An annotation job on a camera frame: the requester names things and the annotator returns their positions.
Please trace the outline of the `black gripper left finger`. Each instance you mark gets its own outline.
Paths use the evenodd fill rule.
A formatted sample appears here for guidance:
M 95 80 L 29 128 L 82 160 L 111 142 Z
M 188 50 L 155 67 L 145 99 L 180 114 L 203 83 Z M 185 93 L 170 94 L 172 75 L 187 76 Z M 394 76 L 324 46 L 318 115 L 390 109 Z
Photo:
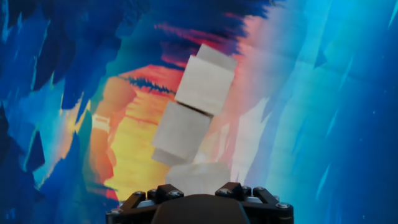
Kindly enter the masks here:
M 106 212 L 106 224 L 150 224 L 162 203 L 182 197 L 184 193 L 171 184 L 134 192 L 118 208 Z

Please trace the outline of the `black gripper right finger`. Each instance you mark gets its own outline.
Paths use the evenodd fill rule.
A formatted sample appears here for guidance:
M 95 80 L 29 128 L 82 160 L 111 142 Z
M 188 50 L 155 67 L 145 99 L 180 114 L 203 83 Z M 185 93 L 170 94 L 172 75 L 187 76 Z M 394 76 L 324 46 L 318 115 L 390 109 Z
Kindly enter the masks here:
M 215 196 L 237 200 L 250 224 L 294 224 L 293 206 L 280 202 L 264 187 L 227 182 L 215 191 Z

